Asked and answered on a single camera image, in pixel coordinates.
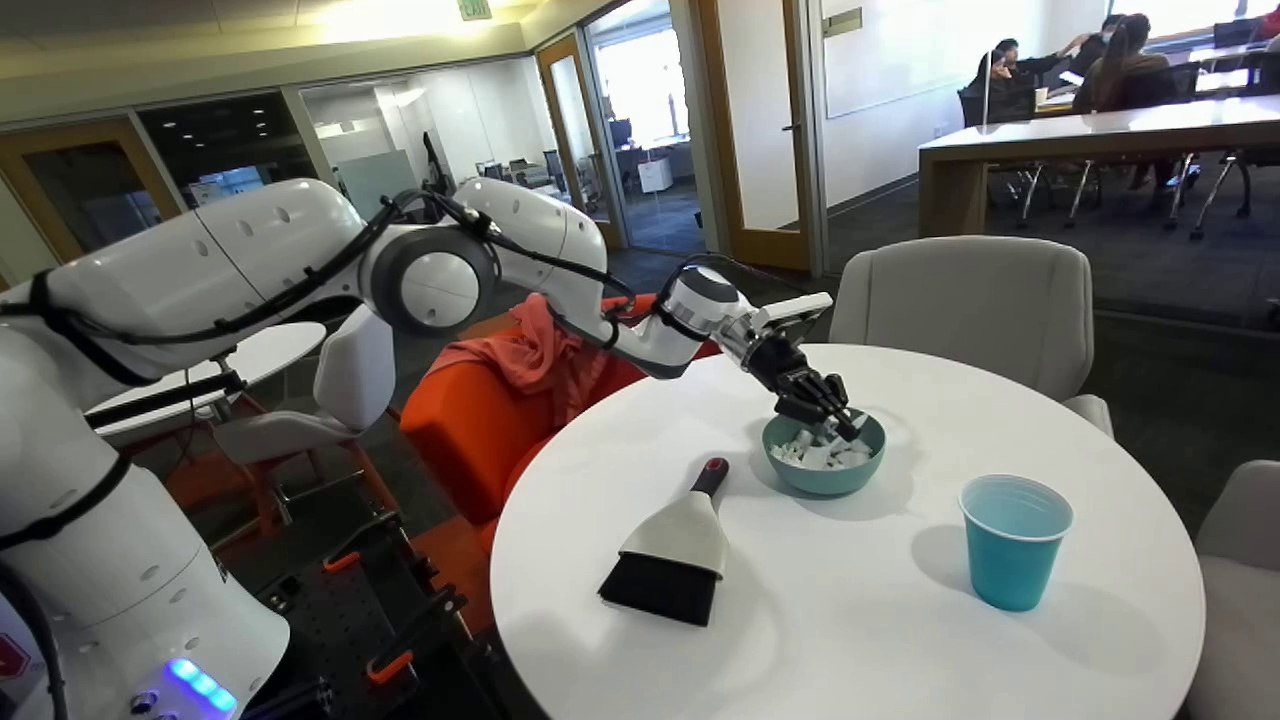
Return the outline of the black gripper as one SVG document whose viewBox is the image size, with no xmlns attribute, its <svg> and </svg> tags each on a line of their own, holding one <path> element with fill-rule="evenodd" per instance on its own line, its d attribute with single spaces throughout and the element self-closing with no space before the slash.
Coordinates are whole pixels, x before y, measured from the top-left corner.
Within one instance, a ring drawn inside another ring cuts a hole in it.
<svg viewBox="0 0 1280 720">
<path fill-rule="evenodd" d="M 840 374 L 822 374 L 787 334 L 764 334 L 746 351 L 746 368 L 778 397 L 778 411 L 801 423 L 837 423 L 840 439 L 866 434 L 866 411 L 850 406 Z"/>
</svg>

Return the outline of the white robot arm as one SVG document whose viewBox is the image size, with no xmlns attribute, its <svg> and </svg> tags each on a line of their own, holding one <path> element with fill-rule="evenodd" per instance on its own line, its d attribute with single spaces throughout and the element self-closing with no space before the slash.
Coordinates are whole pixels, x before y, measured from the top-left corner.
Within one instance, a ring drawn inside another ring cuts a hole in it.
<svg viewBox="0 0 1280 720">
<path fill-rule="evenodd" d="M 720 348 L 785 415 L 859 430 L 843 389 L 704 263 L 679 267 L 654 311 L 611 315 L 605 233 L 545 190 L 470 179 L 361 212 L 325 179 L 282 179 L 201 204 L 4 292 L 4 720 L 241 720 L 291 622 L 217 562 L 92 406 L 325 299 L 379 334 L 429 333 L 455 285 L 526 286 L 654 374 Z"/>
</svg>

